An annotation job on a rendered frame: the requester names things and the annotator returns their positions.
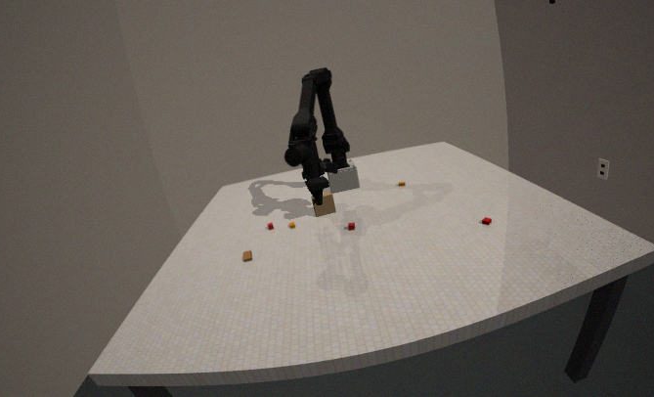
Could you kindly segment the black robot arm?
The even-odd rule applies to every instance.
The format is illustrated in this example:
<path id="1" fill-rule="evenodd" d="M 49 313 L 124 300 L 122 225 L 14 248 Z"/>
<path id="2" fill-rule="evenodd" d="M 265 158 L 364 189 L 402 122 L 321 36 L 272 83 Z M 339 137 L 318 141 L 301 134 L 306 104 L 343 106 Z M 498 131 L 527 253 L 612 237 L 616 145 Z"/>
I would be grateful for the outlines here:
<path id="1" fill-rule="evenodd" d="M 321 175 L 325 172 L 337 174 L 337 170 L 350 167 L 347 162 L 346 153 L 350 152 L 350 144 L 344 137 L 343 132 L 336 123 L 333 105 L 330 96 L 332 84 L 331 71 L 326 67 L 310 70 L 302 77 L 302 93 L 300 95 L 298 113 L 293 117 L 288 150 L 284 159 L 290 166 L 297 166 L 308 158 L 318 156 L 315 137 L 317 132 L 317 120 L 313 116 L 316 95 L 324 122 L 325 132 L 322 135 L 323 146 L 329 158 L 324 158 L 320 163 Z M 295 138 L 297 137 L 297 138 Z"/>

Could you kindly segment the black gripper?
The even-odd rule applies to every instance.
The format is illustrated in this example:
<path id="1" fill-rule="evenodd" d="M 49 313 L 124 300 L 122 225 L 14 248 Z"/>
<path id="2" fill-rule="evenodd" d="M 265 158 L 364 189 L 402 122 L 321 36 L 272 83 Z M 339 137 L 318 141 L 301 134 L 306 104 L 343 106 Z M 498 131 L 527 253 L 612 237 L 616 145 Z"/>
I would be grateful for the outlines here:
<path id="1" fill-rule="evenodd" d="M 323 189 L 329 187 L 328 179 L 321 175 L 319 156 L 303 161 L 302 178 L 307 179 L 305 184 L 319 205 L 323 204 Z M 321 177 L 320 177 L 321 176 Z"/>

